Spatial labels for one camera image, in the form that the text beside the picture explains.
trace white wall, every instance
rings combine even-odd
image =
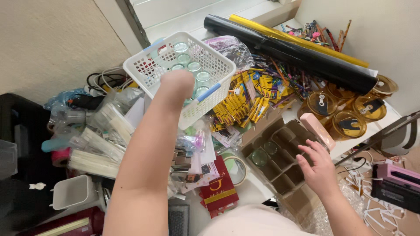
[[[93,0],[0,1],[0,94],[42,104],[130,56]]]
[[[420,1],[303,0],[295,19],[316,20],[337,40],[352,20],[343,53],[393,79],[399,92],[387,99],[401,115],[420,110]]]

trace power strip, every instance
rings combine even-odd
[[[344,159],[346,158],[347,155],[346,154],[341,154],[340,158]],[[343,162],[341,164],[341,166],[346,167],[347,169],[355,169],[357,167],[359,167],[361,164],[363,164],[365,162],[364,159],[361,159],[359,161],[355,161],[354,158],[350,158],[348,160],[346,160],[345,162]],[[372,166],[370,165],[369,161],[366,161],[366,163],[360,167],[359,169],[357,169],[357,171],[359,171],[360,173],[364,173],[364,172],[368,172],[372,169]]]

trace amber plastic lid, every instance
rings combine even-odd
[[[328,83],[327,88],[328,88],[328,91],[333,96],[335,96],[339,99],[350,99],[350,98],[356,96],[355,92],[352,92],[350,90],[346,90],[346,89],[343,89],[343,88],[339,88],[339,87],[337,87],[337,85],[335,85],[333,83]]]
[[[378,82],[373,90],[383,94],[393,94],[398,91],[398,85],[390,78],[383,75],[377,75]]]
[[[374,96],[359,96],[353,102],[353,110],[355,110],[359,115],[361,115],[365,120],[374,122],[378,121],[385,117],[386,115],[386,106],[382,105],[379,108],[375,108],[372,105],[369,105],[373,100],[376,100]]]
[[[320,116],[329,116],[337,110],[333,97],[323,92],[311,93],[307,98],[307,104],[313,113]]]
[[[366,133],[366,121],[352,110],[342,110],[333,118],[334,129],[346,138],[356,139]]]

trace white plastic basket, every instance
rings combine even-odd
[[[236,72],[235,63],[189,33],[180,31],[130,57],[123,68],[153,99],[160,86],[160,77],[178,63],[172,47],[178,42],[188,44],[191,61],[199,62],[204,70],[210,72],[210,80],[215,84],[182,109],[178,127],[186,129],[226,98],[231,77]],[[158,49],[164,46],[166,51],[158,55]]]

